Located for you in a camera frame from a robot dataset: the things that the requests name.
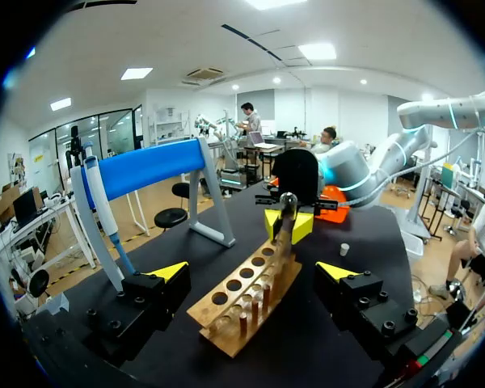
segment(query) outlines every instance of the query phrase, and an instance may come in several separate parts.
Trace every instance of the yellow triangular block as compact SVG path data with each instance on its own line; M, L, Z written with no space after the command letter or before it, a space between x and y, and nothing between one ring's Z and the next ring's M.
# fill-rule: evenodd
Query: yellow triangular block
M273 240L273 225L280 216L280 210L264 209L264 221L266 223L266 231L268 232L269 241Z
M336 281L340 281L341 278L347 277L348 275L359 275L357 272L352 272L340 267L335 267L334 265L325 264L321 261L318 261L316 265L319 265L323 271L331 275L331 277Z
M183 261L182 263L177 263L171 265L170 267L160 268L156 271L147 272L144 275L156 275L158 277L162 277L167 283L169 279L171 279L184 265L188 265L188 263L186 261Z
M294 222L293 236L291 237L291 243L294 245L302 240L305 236L313 231L314 214L312 213L299 213L297 219Z

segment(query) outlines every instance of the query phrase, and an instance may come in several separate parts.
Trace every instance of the ceiling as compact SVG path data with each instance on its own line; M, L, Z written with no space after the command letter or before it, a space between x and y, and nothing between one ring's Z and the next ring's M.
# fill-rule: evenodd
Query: ceiling
M283 61L221 28L225 23ZM322 41L335 46L336 60L309 63L296 47ZM405 99L485 90L485 54L424 0L308 0L266 11L244 0L139 0L63 16L26 60L6 114L34 129L134 101L148 88L184 87L186 74L208 66L223 70L226 80L199 92L233 94L233 83L239 91L268 89L276 75L279 87L327 85ZM121 81L128 67L154 70ZM49 104L66 97L72 106L52 112Z

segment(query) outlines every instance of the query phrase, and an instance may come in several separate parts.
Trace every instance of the yellow floor tape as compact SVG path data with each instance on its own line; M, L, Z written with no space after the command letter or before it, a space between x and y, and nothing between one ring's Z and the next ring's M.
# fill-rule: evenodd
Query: yellow floor tape
M199 205L202 205L204 204L205 202L208 202L209 200L211 199L207 199L207 200L201 200L200 202L198 202ZM156 226L151 226L149 228L149 230L153 230L153 229L156 229ZM121 242L120 244L121 245L125 245L126 243L129 243L130 241L133 241L135 238L139 238L143 235L145 235L146 232L140 232L139 234L135 234L134 236L128 238L127 240L124 240L123 242ZM115 247L111 247L109 248L109 251L114 251L115 250ZM63 280L65 279L68 275L71 275L72 273L78 271L79 269L81 268L85 268L86 266L88 266L89 264L88 263L84 263L84 264L81 264L79 267L76 267L74 268L72 271L69 271L67 272L65 275L62 275L62 276L59 276L59 278L57 278L55 281L51 282L48 286L47 286L47 289L51 286L51 285L55 285L58 281L60 280Z

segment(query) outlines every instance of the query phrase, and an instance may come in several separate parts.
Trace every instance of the man in white shirt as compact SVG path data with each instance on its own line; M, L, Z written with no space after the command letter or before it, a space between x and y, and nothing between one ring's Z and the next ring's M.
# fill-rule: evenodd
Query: man in white shirt
M253 108L251 103L244 103L241 105L241 109L244 114L247 116L248 124L244 123L237 123L236 126L246 130L247 134L249 132L261 132L262 133L262 125L260 124L260 116L259 113Z
M324 154L332 148L331 143L334 139L336 139L335 126L326 127L322 131L321 135L322 136L320 137L320 142L316 145L313 145L313 147L310 149L310 152L312 152L313 154ZM307 147L307 143L301 141L300 147Z
M447 299L450 291L449 287L456 275L461 259L472 260L470 262L470 268L485 279L485 205L483 205L476 217L476 221L474 221L474 224L469 229L469 238L458 242L454 246L445 284L429 287L429 292L432 295Z

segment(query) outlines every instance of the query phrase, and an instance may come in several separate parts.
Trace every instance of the black tabletop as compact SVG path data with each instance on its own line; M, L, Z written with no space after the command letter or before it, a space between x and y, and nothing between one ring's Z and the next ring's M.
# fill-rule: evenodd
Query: black tabletop
M340 332L313 291L314 264L323 261L355 272L370 270L398 302L412 304L411 275L394 214L382 207L352 210L343 224L316 220L314 232L293 247L303 268L268 321L234 358L200 334L186 310L265 242L264 208L255 205L260 185L225 201L237 242L224 248L183 223L134 251L135 268L148 272L188 261L192 291L165 332L155 332L122 369L156 386L371 386L382 366L371 361L348 332ZM200 215L217 227L215 209ZM346 257L340 244L348 243ZM66 292L77 316L115 290L100 271Z

